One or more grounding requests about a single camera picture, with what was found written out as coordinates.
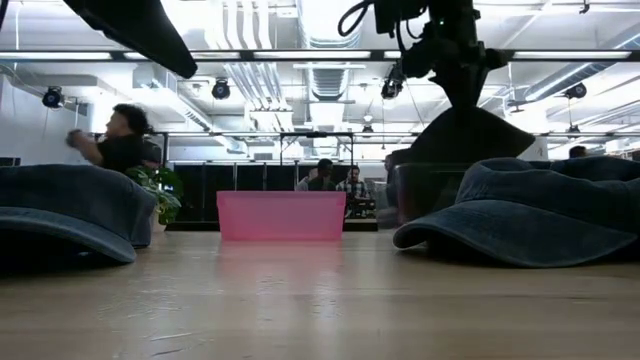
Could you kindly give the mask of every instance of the green leaves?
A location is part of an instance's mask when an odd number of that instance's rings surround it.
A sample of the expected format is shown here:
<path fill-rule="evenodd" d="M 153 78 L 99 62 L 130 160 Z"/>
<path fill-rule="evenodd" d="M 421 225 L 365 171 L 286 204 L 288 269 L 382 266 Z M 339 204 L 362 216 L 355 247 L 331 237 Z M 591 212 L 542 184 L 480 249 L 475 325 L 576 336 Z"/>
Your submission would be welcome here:
<path fill-rule="evenodd" d="M 182 180 L 169 168 L 158 170 L 136 166 L 126 171 L 133 181 L 155 196 L 158 202 L 158 221 L 162 225 L 173 222 L 182 207 L 180 197 L 184 194 Z"/>

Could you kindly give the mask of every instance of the hat brim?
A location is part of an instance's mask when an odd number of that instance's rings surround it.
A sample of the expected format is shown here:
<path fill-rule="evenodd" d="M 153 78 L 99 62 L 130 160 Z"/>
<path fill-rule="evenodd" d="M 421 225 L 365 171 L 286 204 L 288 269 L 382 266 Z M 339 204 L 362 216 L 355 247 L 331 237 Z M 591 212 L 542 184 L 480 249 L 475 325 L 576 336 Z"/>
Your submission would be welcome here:
<path fill-rule="evenodd" d="M 0 207 L 0 229 L 42 234 L 60 241 L 71 241 L 120 263 L 131 263 L 136 259 L 133 246 L 120 236 L 103 227 L 50 211 Z"/>
<path fill-rule="evenodd" d="M 435 231 L 486 255 L 523 267 L 565 267 L 593 261 L 633 243 L 638 235 L 527 205 L 475 200 L 416 219 L 398 229 L 393 243 L 406 249 Z"/>

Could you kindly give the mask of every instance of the pink plastic bin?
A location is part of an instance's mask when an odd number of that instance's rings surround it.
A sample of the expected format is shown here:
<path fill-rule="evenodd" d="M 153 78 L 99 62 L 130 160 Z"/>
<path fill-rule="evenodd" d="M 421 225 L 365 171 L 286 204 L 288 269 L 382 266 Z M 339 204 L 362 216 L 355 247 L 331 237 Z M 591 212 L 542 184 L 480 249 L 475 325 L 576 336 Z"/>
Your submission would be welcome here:
<path fill-rule="evenodd" d="M 342 238 L 344 192 L 218 191 L 223 240 Z"/>

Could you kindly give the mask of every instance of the black partition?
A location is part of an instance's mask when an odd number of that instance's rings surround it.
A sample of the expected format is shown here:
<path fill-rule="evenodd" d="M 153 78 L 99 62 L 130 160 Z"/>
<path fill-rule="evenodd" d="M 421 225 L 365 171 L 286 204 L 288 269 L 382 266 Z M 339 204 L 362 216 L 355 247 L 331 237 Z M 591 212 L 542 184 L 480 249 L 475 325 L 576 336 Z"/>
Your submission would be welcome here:
<path fill-rule="evenodd" d="M 204 220 L 218 221 L 218 191 L 233 191 L 233 165 L 206 165 Z"/>
<path fill-rule="evenodd" d="M 295 189 L 294 165 L 269 165 L 267 166 L 267 190 L 268 191 L 292 191 Z"/>
<path fill-rule="evenodd" d="M 295 184 L 304 178 L 313 164 L 298 165 L 299 179 L 296 179 L 295 164 L 247 164 L 238 163 L 234 178 L 234 164 L 175 165 L 174 171 L 184 183 L 183 206 L 176 218 L 179 224 L 217 224 L 218 191 L 292 191 Z M 346 179 L 350 165 L 335 162 L 332 180 L 336 184 Z M 212 230 L 209 227 L 197 230 Z"/>
<path fill-rule="evenodd" d="M 177 222 L 203 221 L 203 174 L 204 165 L 174 166 L 174 172 L 180 177 L 184 187 L 181 199 L 182 208 L 176 217 Z"/>
<path fill-rule="evenodd" d="M 262 190 L 263 165 L 238 165 L 238 190 Z"/>

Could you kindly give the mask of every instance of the person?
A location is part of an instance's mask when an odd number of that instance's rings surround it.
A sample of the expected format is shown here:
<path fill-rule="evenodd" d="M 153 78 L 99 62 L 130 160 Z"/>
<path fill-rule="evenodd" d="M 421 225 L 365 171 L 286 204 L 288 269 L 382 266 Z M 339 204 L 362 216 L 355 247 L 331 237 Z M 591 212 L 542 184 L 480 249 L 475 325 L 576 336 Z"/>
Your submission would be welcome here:
<path fill-rule="evenodd" d="M 162 149 L 149 139 L 143 140 L 142 164 L 150 169 L 157 170 L 162 167 Z"/>
<path fill-rule="evenodd" d="M 321 159 L 318 161 L 318 176 L 307 184 L 309 191 L 336 191 L 336 184 L 331 182 L 333 161 Z"/>
<path fill-rule="evenodd" d="M 296 185 L 296 191 L 309 191 L 309 181 L 313 180 L 318 176 L 318 169 L 313 168 L 309 170 L 309 175 L 305 176 L 298 185 Z"/>
<path fill-rule="evenodd" d="M 584 146 L 578 145 L 569 149 L 569 159 L 575 159 L 585 156 L 587 156 L 587 148 Z"/>
<path fill-rule="evenodd" d="M 367 189 L 367 184 L 360 180 L 360 168 L 357 165 L 351 167 L 349 175 L 338 184 L 336 190 L 346 192 L 347 196 L 353 195 L 356 199 L 369 198 L 369 189 Z"/>
<path fill-rule="evenodd" d="M 144 110 L 131 104 L 118 104 L 107 123 L 104 141 L 96 143 L 76 129 L 67 135 L 67 144 L 90 163 L 124 173 L 129 168 L 144 165 L 143 136 L 152 131 Z"/>

